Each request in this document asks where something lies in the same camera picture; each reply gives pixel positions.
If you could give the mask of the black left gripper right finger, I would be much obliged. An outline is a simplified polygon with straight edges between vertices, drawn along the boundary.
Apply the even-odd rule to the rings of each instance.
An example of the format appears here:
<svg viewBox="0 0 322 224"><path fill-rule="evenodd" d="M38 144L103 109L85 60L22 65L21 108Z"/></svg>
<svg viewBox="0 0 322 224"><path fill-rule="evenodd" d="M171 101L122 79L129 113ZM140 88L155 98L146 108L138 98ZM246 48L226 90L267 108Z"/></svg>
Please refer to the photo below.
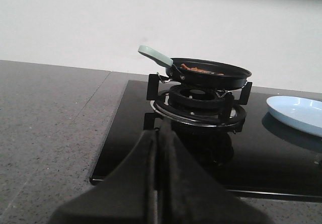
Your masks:
<svg viewBox="0 0 322 224"><path fill-rule="evenodd" d="M187 151L170 122L158 132L161 223L272 223L226 191Z"/></svg>

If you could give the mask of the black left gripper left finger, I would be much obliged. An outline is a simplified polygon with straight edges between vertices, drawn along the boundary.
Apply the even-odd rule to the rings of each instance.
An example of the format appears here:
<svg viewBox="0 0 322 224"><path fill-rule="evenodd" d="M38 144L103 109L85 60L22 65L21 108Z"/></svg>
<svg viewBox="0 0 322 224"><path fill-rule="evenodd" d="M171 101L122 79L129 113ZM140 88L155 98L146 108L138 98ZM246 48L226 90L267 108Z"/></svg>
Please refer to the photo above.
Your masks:
<svg viewBox="0 0 322 224"><path fill-rule="evenodd" d="M147 223L147 161L155 137L144 131L104 181L59 206L49 223Z"/></svg>

